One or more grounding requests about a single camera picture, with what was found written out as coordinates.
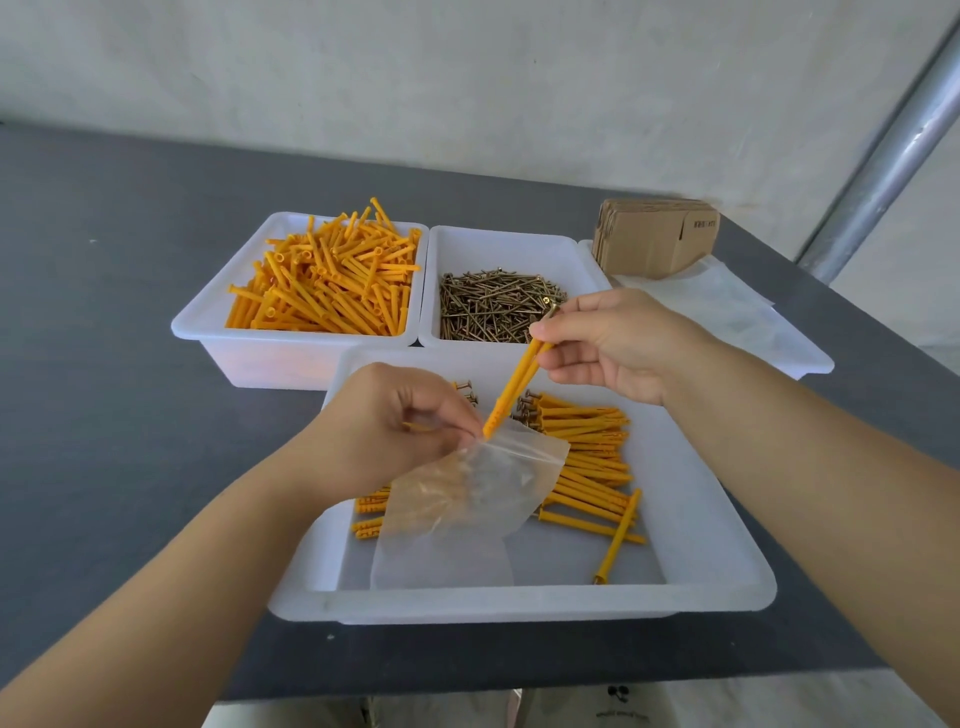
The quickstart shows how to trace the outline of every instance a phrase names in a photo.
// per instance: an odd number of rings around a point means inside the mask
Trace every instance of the stack of cardboard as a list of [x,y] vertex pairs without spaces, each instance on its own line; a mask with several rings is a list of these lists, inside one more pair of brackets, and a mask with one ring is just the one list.
[[606,200],[593,257],[608,276],[661,279],[713,250],[720,213],[699,200]]

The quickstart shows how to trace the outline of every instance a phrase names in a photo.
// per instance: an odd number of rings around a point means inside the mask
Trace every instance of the left hand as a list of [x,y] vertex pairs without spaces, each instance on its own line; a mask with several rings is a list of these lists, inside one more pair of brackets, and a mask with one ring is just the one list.
[[[404,426],[433,415],[436,429]],[[322,508],[362,497],[483,437],[483,422],[450,382],[423,369],[369,364],[276,457]]]

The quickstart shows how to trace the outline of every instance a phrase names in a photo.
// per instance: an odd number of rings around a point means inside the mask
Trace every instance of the dark gray table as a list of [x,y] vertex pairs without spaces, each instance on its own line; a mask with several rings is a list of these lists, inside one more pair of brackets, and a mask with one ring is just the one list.
[[[235,389],[174,315],[271,212],[378,195],[400,220],[590,236],[597,189],[0,127],[0,685],[119,587],[323,395]],[[960,466],[960,378],[730,221],[717,254],[836,361],[804,383]],[[484,690],[869,667],[749,516],[756,614],[348,627],[267,615],[225,698]]]

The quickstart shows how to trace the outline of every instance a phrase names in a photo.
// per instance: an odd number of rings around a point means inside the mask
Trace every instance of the pile of screws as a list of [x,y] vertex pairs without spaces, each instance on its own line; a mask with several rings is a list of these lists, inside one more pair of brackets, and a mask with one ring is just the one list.
[[530,343],[527,330],[566,301],[566,293],[542,276],[503,269],[447,273],[440,281],[440,338],[452,341]]
[[511,415],[511,418],[527,425],[530,429],[541,432],[540,425],[537,422],[537,399],[529,389],[523,397],[516,401],[516,412]]
[[450,383],[453,384],[453,388],[460,392],[474,407],[480,403],[480,400],[477,399],[477,396],[473,392],[473,382],[469,379],[465,382],[453,381]]

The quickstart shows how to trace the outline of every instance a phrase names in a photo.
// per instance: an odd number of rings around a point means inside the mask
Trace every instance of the clear plastic bag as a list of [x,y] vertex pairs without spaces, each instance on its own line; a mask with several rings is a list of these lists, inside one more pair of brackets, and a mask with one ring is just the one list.
[[371,589],[513,586],[503,539],[553,489],[568,450],[507,420],[488,442],[394,480]]

